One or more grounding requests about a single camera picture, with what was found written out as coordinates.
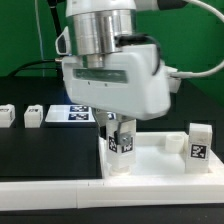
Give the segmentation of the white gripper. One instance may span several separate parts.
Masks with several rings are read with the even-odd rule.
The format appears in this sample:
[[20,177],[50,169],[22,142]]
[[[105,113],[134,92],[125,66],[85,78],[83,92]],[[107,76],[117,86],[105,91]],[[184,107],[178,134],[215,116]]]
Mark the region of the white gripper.
[[[63,80],[74,103],[140,120],[163,116],[171,100],[164,62],[156,46],[125,46],[105,58],[102,69],[87,69],[76,56],[62,60]],[[132,121],[119,121],[115,143],[131,143]]]

